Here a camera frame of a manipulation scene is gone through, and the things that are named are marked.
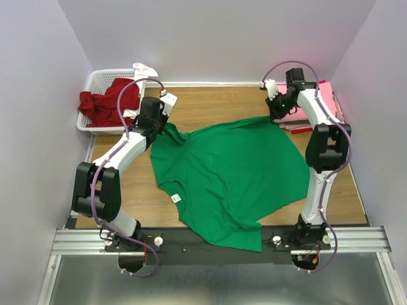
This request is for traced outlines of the green t shirt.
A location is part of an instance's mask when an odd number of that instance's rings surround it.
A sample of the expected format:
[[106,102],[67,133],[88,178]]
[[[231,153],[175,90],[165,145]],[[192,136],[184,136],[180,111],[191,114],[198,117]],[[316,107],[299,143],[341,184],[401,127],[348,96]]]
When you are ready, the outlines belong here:
[[307,196],[310,170],[267,117],[183,133],[166,125],[151,146],[159,189],[207,243],[260,252],[260,220]]

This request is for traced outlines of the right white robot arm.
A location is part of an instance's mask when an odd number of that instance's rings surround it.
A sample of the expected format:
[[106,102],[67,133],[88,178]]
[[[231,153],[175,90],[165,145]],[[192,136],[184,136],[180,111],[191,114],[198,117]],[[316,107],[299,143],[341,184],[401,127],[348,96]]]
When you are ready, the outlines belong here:
[[305,206],[287,240],[298,248],[309,249],[326,234],[326,208],[337,173],[349,163],[351,127],[342,123],[322,99],[319,82],[305,81],[303,69],[286,72],[286,92],[276,81],[264,77],[261,89],[267,92],[270,119],[282,119],[292,110],[302,109],[312,127],[305,151],[310,183]]

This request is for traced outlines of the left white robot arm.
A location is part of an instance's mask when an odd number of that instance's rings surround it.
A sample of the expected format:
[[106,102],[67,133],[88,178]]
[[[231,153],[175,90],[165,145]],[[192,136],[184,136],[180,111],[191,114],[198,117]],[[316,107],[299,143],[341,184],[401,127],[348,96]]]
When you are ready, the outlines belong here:
[[120,140],[105,155],[76,169],[72,196],[73,211],[92,217],[97,224],[116,234],[125,250],[144,245],[141,223],[121,207],[120,178],[136,157],[163,133],[177,102],[168,93],[160,98],[144,97],[139,114]]

